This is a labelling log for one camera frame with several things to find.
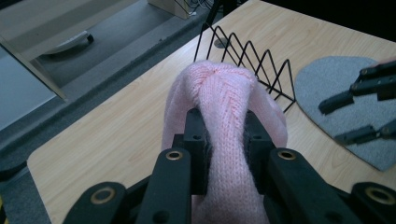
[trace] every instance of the gray mat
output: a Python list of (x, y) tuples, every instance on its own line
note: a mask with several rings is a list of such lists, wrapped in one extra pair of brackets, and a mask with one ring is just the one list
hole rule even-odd
[[(375, 63), (362, 57), (326, 57), (303, 68), (295, 80), (297, 103), (331, 137), (372, 124), (377, 130), (396, 119), (396, 100), (378, 102), (375, 94), (354, 97), (355, 104), (324, 116), (318, 110), (323, 100), (347, 91), (359, 71)], [(385, 171), (396, 163), (396, 140), (374, 141), (346, 147), (362, 160)]]

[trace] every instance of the pink knitted hat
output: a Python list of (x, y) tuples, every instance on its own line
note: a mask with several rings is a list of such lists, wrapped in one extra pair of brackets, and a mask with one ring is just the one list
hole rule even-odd
[(192, 223), (268, 223), (243, 151), (245, 116), (253, 111), (277, 147), (288, 139), (278, 105), (245, 68), (193, 63), (177, 77), (166, 102), (162, 149), (184, 133), (187, 112), (198, 107), (212, 148), (206, 196), (193, 196)]

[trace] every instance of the gray floor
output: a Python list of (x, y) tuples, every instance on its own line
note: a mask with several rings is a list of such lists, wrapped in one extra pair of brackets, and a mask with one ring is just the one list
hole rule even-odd
[[(0, 171), (26, 161), (57, 133), (196, 37), (208, 11), (184, 21), (140, 0), (88, 30), (92, 44), (39, 61), (67, 95), (0, 132)], [(28, 168), (0, 182), (10, 223), (50, 223)]]

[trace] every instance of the black metal file rack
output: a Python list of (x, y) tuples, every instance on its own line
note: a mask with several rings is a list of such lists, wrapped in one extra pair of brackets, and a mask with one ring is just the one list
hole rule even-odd
[[(201, 40), (204, 30), (207, 27), (208, 29), (206, 31), (211, 31), (212, 36), (210, 44), (207, 47), (206, 60), (214, 62), (220, 60), (222, 63), (234, 63), (237, 66), (243, 66), (252, 70), (258, 81), (265, 86), (268, 93), (273, 95), (276, 101), (281, 100), (282, 98), (289, 101), (286, 104), (287, 106), (282, 108), (283, 112), (286, 112), (296, 102), (289, 59), (285, 60), (280, 66), (280, 69), (277, 70), (274, 58), (269, 49), (260, 56), (250, 40), (243, 45), (236, 33), (226, 35), (220, 26), (213, 28), (209, 23), (204, 24), (203, 27), (204, 28), (199, 36), (197, 49), (195, 51), (195, 62), (198, 60), (197, 57), (200, 50), (205, 50), (204, 46), (202, 46)], [(217, 46), (222, 49), (221, 59), (213, 58), (212, 52), (214, 51), (214, 44), (217, 44)], [(290, 91), (288, 93), (285, 91), (285, 85), (287, 84), (282, 83), (287, 79), (289, 79), (290, 82)]]

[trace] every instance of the light wood tabletop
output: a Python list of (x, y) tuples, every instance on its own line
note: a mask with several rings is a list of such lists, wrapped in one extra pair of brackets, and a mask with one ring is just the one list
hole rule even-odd
[[(321, 57), (396, 55), (396, 44), (388, 40), (258, 0), (217, 25), (243, 42), (251, 40), (260, 53), (270, 49), (276, 66), (290, 59), (294, 76)], [(203, 43), (210, 37), (209, 30)], [(175, 77), (192, 63), (197, 42), (194, 38), (31, 155), (28, 166), (52, 223), (61, 223), (92, 185), (116, 181), (128, 188), (150, 175), (160, 152), (165, 99)], [(396, 189), (396, 166), (377, 171), (338, 146), (297, 104), (286, 117), (288, 147), (301, 152), (329, 184), (347, 192), (363, 181)]]

